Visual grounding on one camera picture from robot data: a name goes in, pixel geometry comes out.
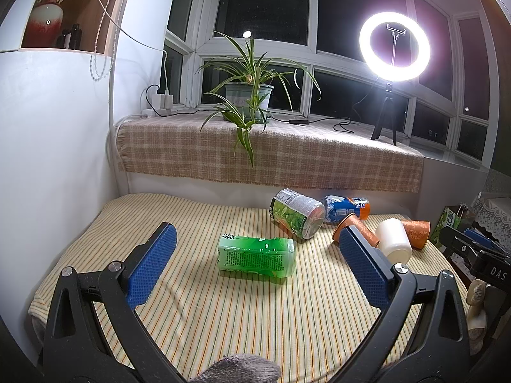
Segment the grey knit gloved hand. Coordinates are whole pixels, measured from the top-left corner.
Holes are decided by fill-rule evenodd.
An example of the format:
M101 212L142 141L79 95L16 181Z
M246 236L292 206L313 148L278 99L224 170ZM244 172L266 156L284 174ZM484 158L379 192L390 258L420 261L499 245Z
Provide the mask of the grey knit gloved hand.
M258 355L230 355L216 361L190 382L278 382L281 368Z

